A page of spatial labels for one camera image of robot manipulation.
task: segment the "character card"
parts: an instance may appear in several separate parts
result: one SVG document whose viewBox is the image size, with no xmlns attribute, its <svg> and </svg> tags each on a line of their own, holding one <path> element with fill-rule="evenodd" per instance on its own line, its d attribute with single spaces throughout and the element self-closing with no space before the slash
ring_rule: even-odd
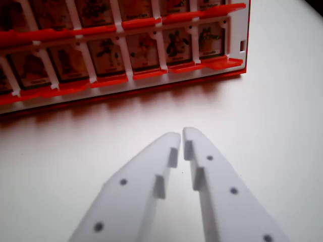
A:
<svg viewBox="0 0 323 242">
<path fill-rule="evenodd" d="M 201 24 L 198 33 L 200 59 L 224 55 L 225 30 L 219 23 Z"/>
<path fill-rule="evenodd" d="M 40 29 L 72 29 L 70 13 L 65 0 L 30 0 Z"/>
<path fill-rule="evenodd" d="M 59 82 L 71 82 L 89 78 L 81 51 L 73 46 L 60 45 L 47 49 Z"/>
<path fill-rule="evenodd" d="M 167 65 L 181 64 L 192 60 L 191 35 L 184 28 L 163 31 Z"/>
<path fill-rule="evenodd" d="M 223 0 L 198 0 L 199 9 L 201 11 L 207 10 L 209 8 L 213 8 L 215 6 L 219 6 L 224 4 Z"/>
<path fill-rule="evenodd" d="M 120 46 L 114 44 L 110 38 L 90 41 L 88 46 L 98 77 L 125 72 Z"/>
<path fill-rule="evenodd" d="M 102 26 L 114 22 L 109 0 L 77 0 L 75 4 L 83 27 Z"/>
<path fill-rule="evenodd" d="M 160 15 L 179 14 L 190 11 L 189 0 L 159 0 Z"/>
<path fill-rule="evenodd" d="M 151 0 L 119 0 L 122 21 L 152 17 Z"/>
<path fill-rule="evenodd" d="M 14 0 L 1 0 L 0 31 L 9 31 L 11 29 L 21 33 L 30 30 L 21 4 Z"/>
<path fill-rule="evenodd" d="M 128 35 L 126 40 L 134 71 L 159 67 L 157 42 L 148 33 Z"/>
<path fill-rule="evenodd" d="M 12 87 L 8 78 L 5 75 L 4 70 L 0 67 L 0 95 L 11 93 Z"/>
<path fill-rule="evenodd" d="M 41 58 L 31 52 L 8 54 L 7 59 L 13 69 L 21 89 L 32 89 L 51 85 Z"/>
</svg>

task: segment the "red plastic ledge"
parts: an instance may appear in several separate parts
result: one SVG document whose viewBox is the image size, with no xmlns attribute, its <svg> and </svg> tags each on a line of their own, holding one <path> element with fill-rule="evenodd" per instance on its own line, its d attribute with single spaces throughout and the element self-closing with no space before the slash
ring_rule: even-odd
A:
<svg viewBox="0 0 323 242">
<path fill-rule="evenodd" d="M 141 72 L 133 72 L 133 80 L 144 79 L 148 77 L 158 77 L 167 73 L 167 70 L 163 70 L 162 68 L 156 68 L 147 71 Z"/>
<path fill-rule="evenodd" d="M 196 12 L 187 12 L 180 14 L 170 14 L 166 17 L 163 17 L 163 24 L 171 24 L 171 23 L 180 23 L 191 21 L 193 18 L 200 17 L 204 18 L 212 18 L 228 15 L 228 13 L 238 11 L 246 8 L 246 4 L 227 4 L 220 5 L 216 7 L 209 8 L 206 11 L 196 11 Z"/>
<path fill-rule="evenodd" d="M 46 42 L 58 39 L 73 38 L 76 35 L 94 35 L 102 33 L 111 33 L 115 32 L 116 30 L 117 28 L 113 24 L 77 30 L 63 29 L 61 31 L 56 31 L 54 29 L 41 29 L 25 33 L 18 33 L 14 30 L 10 30 L 8 32 L 1 31 L 0 48 L 30 44 L 32 41 Z"/>
<path fill-rule="evenodd" d="M 91 88 L 112 86 L 122 84 L 128 81 L 128 77 L 126 74 L 116 75 L 112 77 L 97 77 L 96 79 L 96 82 L 90 84 Z"/>
<path fill-rule="evenodd" d="M 220 5 L 209 8 L 208 10 L 202 11 L 201 19 L 212 18 L 212 17 L 220 17 L 228 15 L 231 12 L 235 12 L 241 9 L 245 9 L 247 7 L 246 4 L 227 4 Z"/>
<path fill-rule="evenodd" d="M 196 12 L 187 12 L 187 13 L 180 13 L 180 14 L 169 14 L 166 17 L 162 18 L 163 24 L 171 24 L 171 23 L 180 23 L 191 21 L 193 18 L 202 16 L 202 11 Z"/>
<path fill-rule="evenodd" d="M 147 18 L 147 19 L 134 19 L 122 22 L 122 27 L 124 29 L 137 29 L 137 28 L 144 28 L 144 27 L 151 27 L 157 23 L 162 21 L 161 18 Z"/>
<path fill-rule="evenodd" d="M 222 70 L 231 67 L 238 67 L 243 64 L 242 59 L 235 59 L 235 58 L 228 58 L 226 55 L 218 57 L 218 58 L 211 58 L 206 60 L 201 60 L 201 64 L 205 67 L 208 67 L 213 70 Z"/>
<path fill-rule="evenodd" d="M 168 71 L 172 72 L 172 73 L 179 74 L 179 73 L 200 70 L 200 69 L 203 69 L 204 67 L 205 66 L 203 66 L 201 64 L 195 64 L 195 62 L 189 62 L 189 63 L 185 63 L 185 64 L 170 66 L 170 67 L 168 67 Z"/>
</svg>

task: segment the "card illustration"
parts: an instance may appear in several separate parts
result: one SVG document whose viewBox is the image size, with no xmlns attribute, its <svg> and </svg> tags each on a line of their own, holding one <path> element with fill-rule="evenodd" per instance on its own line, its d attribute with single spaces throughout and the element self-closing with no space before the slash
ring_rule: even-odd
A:
<svg viewBox="0 0 323 242">
<path fill-rule="evenodd" d="M 0 31 L 15 30 L 27 32 L 29 27 L 19 2 L 14 0 L 0 1 Z"/>
<path fill-rule="evenodd" d="M 189 0 L 160 0 L 160 14 L 178 14 L 189 12 Z"/>
<path fill-rule="evenodd" d="M 225 30 L 218 23 L 208 23 L 198 26 L 200 59 L 224 55 Z"/>
<path fill-rule="evenodd" d="M 90 41 L 88 46 L 99 77 L 125 72 L 120 47 L 110 38 Z"/>
<path fill-rule="evenodd" d="M 65 0 L 30 0 L 40 29 L 72 29 L 72 21 Z"/>
<path fill-rule="evenodd" d="M 119 4 L 122 21 L 152 17 L 150 0 L 121 0 Z"/>
<path fill-rule="evenodd" d="M 31 52 L 10 54 L 7 55 L 7 59 L 22 89 L 43 87 L 51 84 L 41 58 Z"/>
<path fill-rule="evenodd" d="M 73 46 L 53 46 L 47 51 L 60 82 L 84 80 L 89 77 L 82 52 Z"/>
<path fill-rule="evenodd" d="M 167 65 L 189 62 L 192 60 L 191 36 L 184 28 L 163 31 L 167 54 Z"/>
<path fill-rule="evenodd" d="M 113 23 L 109 0 L 78 0 L 75 4 L 83 27 Z"/>
<path fill-rule="evenodd" d="M 157 43 L 148 33 L 127 36 L 127 46 L 134 71 L 159 67 Z"/>
<path fill-rule="evenodd" d="M 7 79 L 4 70 L 0 67 L 0 95 L 11 93 L 12 87 Z"/>
</svg>

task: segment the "white plastic frame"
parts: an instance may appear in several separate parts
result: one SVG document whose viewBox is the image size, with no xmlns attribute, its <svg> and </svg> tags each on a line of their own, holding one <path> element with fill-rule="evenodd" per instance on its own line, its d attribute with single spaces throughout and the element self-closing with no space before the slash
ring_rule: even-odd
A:
<svg viewBox="0 0 323 242">
<path fill-rule="evenodd" d="M 28 25 L 30 29 L 37 30 L 38 29 L 37 24 L 28 1 L 26 0 L 18 0 L 18 1 L 22 4 L 26 18 L 28 19 Z M 70 11 L 74 29 L 80 29 L 81 23 L 78 16 L 78 12 L 75 7 L 74 0 L 66 0 L 66 2 L 67 2 L 68 9 Z M 153 16 L 155 18 L 160 17 L 159 0 L 151 0 L 151 2 L 152 2 Z M 14 93 L 19 94 L 20 88 L 19 88 L 19 85 L 15 83 L 16 79 L 14 78 L 14 76 L 11 75 L 12 71 L 7 70 L 8 63 L 5 60 L 6 54 L 23 52 L 27 50 L 35 51 L 36 49 L 39 49 L 39 55 L 44 61 L 45 68 L 47 70 L 47 73 L 52 83 L 52 88 L 57 88 L 58 79 L 55 72 L 53 71 L 52 64 L 48 62 L 49 58 L 45 49 L 47 47 L 55 46 L 55 45 L 64 45 L 64 44 L 75 45 L 76 43 L 79 42 L 80 45 L 78 46 L 78 49 L 82 51 L 82 54 L 87 66 L 87 70 L 90 76 L 90 82 L 93 83 L 96 81 L 96 73 L 90 58 L 90 53 L 86 42 L 90 40 L 96 40 L 96 39 L 111 38 L 114 41 L 114 43 L 118 44 L 121 48 L 122 58 L 124 61 L 124 66 L 125 66 L 126 74 L 129 81 L 127 83 L 122 83 L 122 84 L 113 85 L 113 86 L 91 88 L 85 91 L 77 92 L 74 94 L 68 94 L 64 96 L 56 96 L 52 98 L 34 98 L 31 100 L 19 101 L 19 102 L 7 104 L 7 105 L 1 105 L 0 114 L 17 111 L 17 110 L 23 110 L 27 108 L 38 107 L 38 106 L 50 105 L 50 104 L 60 103 L 65 101 L 72 101 L 72 100 L 77 100 L 82 98 L 101 96 L 101 95 L 124 92 L 129 90 L 145 88 L 145 87 L 180 82 L 184 80 L 207 77 L 211 75 L 237 71 L 245 68 L 246 50 L 240 51 L 240 43 L 241 41 L 245 41 L 245 43 L 247 41 L 249 0 L 231 0 L 230 2 L 226 1 L 227 4 L 245 3 L 246 8 L 242 10 L 238 10 L 236 12 L 229 13 L 227 16 L 224 16 L 224 17 L 207 18 L 207 19 L 194 18 L 192 21 L 183 22 L 183 23 L 174 23 L 174 24 L 167 24 L 167 25 L 163 25 L 162 23 L 159 23 L 154 27 L 140 28 L 140 29 L 133 29 L 133 30 L 124 30 L 122 28 L 122 24 L 121 24 L 122 20 L 121 20 L 118 0 L 110 0 L 110 3 L 111 3 L 115 25 L 117 27 L 117 31 L 115 33 L 98 34 L 93 36 L 79 35 L 79 36 L 76 36 L 76 38 L 57 40 L 57 41 L 46 42 L 46 43 L 34 41 L 33 45 L 26 45 L 21 47 L 0 50 L 0 61 L 4 67 L 5 74 L 10 79 L 10 84 L 14 89 Z M 190 10 L 192 12 L 197 10 L 197 0 L 190 1 Z M 238 67 L 232 67 L 232 68 L 227 68 L 227 69 L 218 70 L 218 71 L 215 71 L 209 68 L 204 68 L 201 70 L 195 70 L 195 71 L 190 71 L 190 72 L 181 73 L 181 74 L 167 73 L 157 77 L 133 80 L 133 72 L 131 68 L 131 62 L 130 62 L 130 57 L 128 53 L 127 43 L 126 43 L 127 35 L 148 32 L 150 36 L 157 41 L 160 67 L 164 70 L 167 70 L 166 54 L 165 54 L 164 41 L 163 41 L 163 30 L 184 27 L 187 30 L 187 32 L 191 33 L 193 61 L 198 64 L 200 63 L 199 53 L 198 53 L 198 25 L 204 24 L 204 23 L 212 23 L 212 22 L 220 22 L 222 23 L 221 26 L 226 29 L 225 54 L 231 58 L 238 58 L 238 59 L 244 60 L 242 65 Z"/>
</svg>

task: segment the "card label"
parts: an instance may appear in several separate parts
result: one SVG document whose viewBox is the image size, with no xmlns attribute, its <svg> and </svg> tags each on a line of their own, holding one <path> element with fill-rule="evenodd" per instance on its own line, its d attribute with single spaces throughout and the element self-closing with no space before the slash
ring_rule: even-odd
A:
<svg viewBox="0 0 323 242">
<path fill-rule="evenodd" d="M 152 17 L 150 0 L 119 1 L 122 21 Z"/>
<path fill-rule="evenodd" d="M 53 46 L 47 50 L 60 82 L 88 78 L 89 74 L 81 51 L 69 44 Z"/>
<path fill-rule="evenodd" d="M 110 76 L 125 72 L 120 46 L 109 39 L 88 42 L 89 50 L 98 76 Z"/>
<path fill-rule="evenodd" d="M 75 4 L 83 27 L 113 23 L 109 0 L 77 0 Z"/>
<path fill-rule="evenodd" d="M 30 31 L 21 4 L 14 0 L 0 1 L 0 31 Z"/>
<path fill-rule="evenodd" d="M 160 14 L 179 14 L 190 11 L 188 0 L 160 0 Z"/>
<path fill-rule="evenodd" d="M 198 33 L 200 59 L 224 55 L 224 29 L 218 22 L 199 25 Z"/>
<path fill-rule="evenodd" d="M 40 29 L 72 29 L 72 21 L 65 0 L 31 0 Z"/>
<path fill-rule="evenodd" d="M 131 66 L 134 71 L 147 70 L 159 66 L 157 42 L 148 33 L 126 37 Z"/>
<path fill-rule="evenodd" d="M 191 35 L 184 28 L 163 31 L 167 65 L 175 65 L 192 60 Z"/>
<path fill-rule="evenodd" d="M 50 85 L 41 58 L 29 51 L 10 54 L 7 57 L 16 79 L 23 89 Z"/>
<path fill-rule="evenodd" d="M 221 0 L 199 0 L 199 9 L 201 11 L 213 8 L 222 4 Z"/>
</svg>

